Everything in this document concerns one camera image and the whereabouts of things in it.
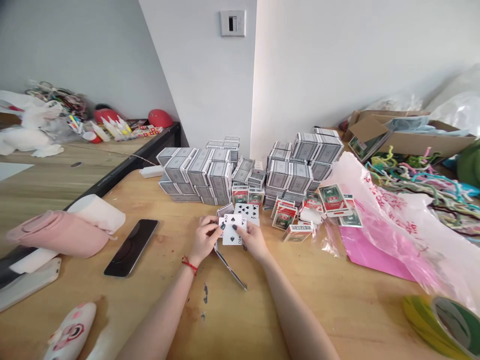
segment cable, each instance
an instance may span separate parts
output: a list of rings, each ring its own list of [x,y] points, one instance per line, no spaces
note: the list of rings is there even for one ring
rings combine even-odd
[[[127,152],[120,152],[120,151],[112,151],[112,150],[103,150],[103,149],[98,149],[98,148],[95,148],[95,147],[83,147],[83,146],[76,146],[76,145],[70,145],[70,144],[61,144],[62,146],[70,146],[72,148],[79,148],[79,149],[88,149],[88,150],[97,150],[97,151],[103,151],[103,152],[106,152],[106,153],[114,153],[114,154],[122,154],[122,155],[130,155],[130,156],[134,156],[134,157],[137,157],[137,158],[140,158],[144,161],[146,161],[147,163],[150,163],[152,164],[153,166],[157,166],[156,164],[154,164],[153,162],[151,162],[150,160],[147,160],[146,158],[143,158],[141,156],[138,156],[138,155],[135,155],[135,154],[130,154],[130,153],[127,153]]]

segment smartphone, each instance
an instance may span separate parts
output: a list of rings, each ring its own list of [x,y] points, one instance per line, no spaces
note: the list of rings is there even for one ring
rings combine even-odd
[[[119,278],[126,278],[130,275],[158,224],[157,220],[139,220],[103,274]]]

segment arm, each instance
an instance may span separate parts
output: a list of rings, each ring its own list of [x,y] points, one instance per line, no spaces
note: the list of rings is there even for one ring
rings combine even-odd
[[[248,232],[240,227],[236,231],[245,241],[248,251],[265,271],[281,330],[292,359],[339,360],[327,333],[267,248],[262,230],[248,223]]]
[[[195,232],[195,241],[188,260],[196,268],[210,254],[222,233],[218,224],[210,221],[218,222],[218,218],[202,217],[200,227]],[[208,236],[207,233],[213,230],[214,233]],[[117,360],[158,360],[167,357],[193,279],[193,269],[182,264],[168,289],[123,346]]]

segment pink towel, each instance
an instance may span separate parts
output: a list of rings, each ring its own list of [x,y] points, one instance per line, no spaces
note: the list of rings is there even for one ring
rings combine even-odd
[[[27,247],[89,258],[105,246],[109,236],[69,212],[48,210],[7,232],[6,239]]]

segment red string bracelet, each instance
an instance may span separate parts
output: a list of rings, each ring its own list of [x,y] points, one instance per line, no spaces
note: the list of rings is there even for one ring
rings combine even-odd
[[[186,257],[186,256],[182,257],[182,258],[181,258],[181,263],[182,263],[182,264],[185,264],[185,265],[187,265],[187,266],[189,266],[189,267],[191,267],[192,270],[193,270],[193,275],[197,276],[197,270],[198,270],[199,268],[193,266],[193,265],[190,263],[188,257]]]

